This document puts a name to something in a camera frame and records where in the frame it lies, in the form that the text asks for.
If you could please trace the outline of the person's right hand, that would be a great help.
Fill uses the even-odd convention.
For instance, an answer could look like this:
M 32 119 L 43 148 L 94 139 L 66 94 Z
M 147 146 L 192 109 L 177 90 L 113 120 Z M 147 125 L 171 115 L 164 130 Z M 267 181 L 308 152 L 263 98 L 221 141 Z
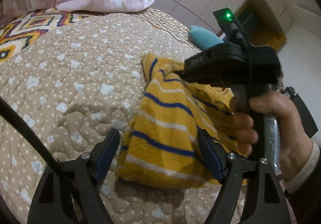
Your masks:
M 269 91 L 251 98 L 249 105 L 255 112 L 277 117 L 281 137 L 280 167 L 285 180 L 292 179 L 304 167 L 313 150 L 313 142 L 304 131 L 294 103 L 277 91 Z M 249 155 L 252 145 L 258 142 L 254 120 L 239 112 L 235 98 L 230 101 L 230 108 L 234 114 L 229 135 L 236 138 L 238 149 Z

